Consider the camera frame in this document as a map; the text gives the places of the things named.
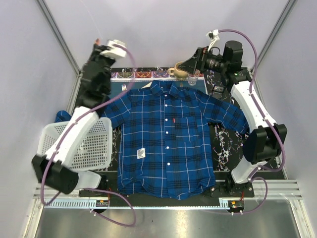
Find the blue plaid shirt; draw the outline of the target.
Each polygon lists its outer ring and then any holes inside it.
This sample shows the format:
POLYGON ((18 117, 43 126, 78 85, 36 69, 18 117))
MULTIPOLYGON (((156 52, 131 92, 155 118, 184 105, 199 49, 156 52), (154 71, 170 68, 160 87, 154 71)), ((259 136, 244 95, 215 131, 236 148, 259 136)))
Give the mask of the blue plaid shirt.
POLYGON ((102 116, 121 128, 120 193, 164 192, 179 200, 215 185, 209 124, 241 134, 249 129, 238 107, 174 81, 132 89, 102 116))

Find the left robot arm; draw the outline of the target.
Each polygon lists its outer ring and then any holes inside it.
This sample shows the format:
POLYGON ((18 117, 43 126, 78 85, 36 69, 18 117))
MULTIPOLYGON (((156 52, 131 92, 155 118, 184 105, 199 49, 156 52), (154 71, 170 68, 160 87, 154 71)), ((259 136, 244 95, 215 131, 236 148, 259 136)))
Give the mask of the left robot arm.
POLYGON ((109 40, 106 45, 94 44, 84 67, 91 77, 85 84, 79 106, 48 148, 44 147, 48 130, 54 125, 45 127, 40 152, 32 159, 32 167, 42 187, 48 186, 64 194, 83 188, 89 188, 95 196, 106 193, 107 184, 96 170, 110 164, 112 123, 103 118, 102 113, 111 92, 111 66, 126 54, 126 47, 117 40, 109 40))

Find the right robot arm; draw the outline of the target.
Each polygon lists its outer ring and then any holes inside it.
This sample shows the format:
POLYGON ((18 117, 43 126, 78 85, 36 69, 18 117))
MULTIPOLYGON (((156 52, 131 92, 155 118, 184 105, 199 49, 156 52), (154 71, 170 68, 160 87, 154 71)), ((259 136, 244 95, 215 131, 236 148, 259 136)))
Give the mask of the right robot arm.
POLYGON ((228 41, 223 54, 213 54, 210 47, 198 47, 193 56, 179 66, 187 73, 207 70, 220 73, 222 84, 246 117, 250 135, 243 144, 243 157, 220 186, 220 193, 233 197, 251 191, 252 175, 281 154, 287 134, 286 126, 277 124, 259 101, 251 85, 251 76, 242 67, 242 56, 242 44, 228 41))

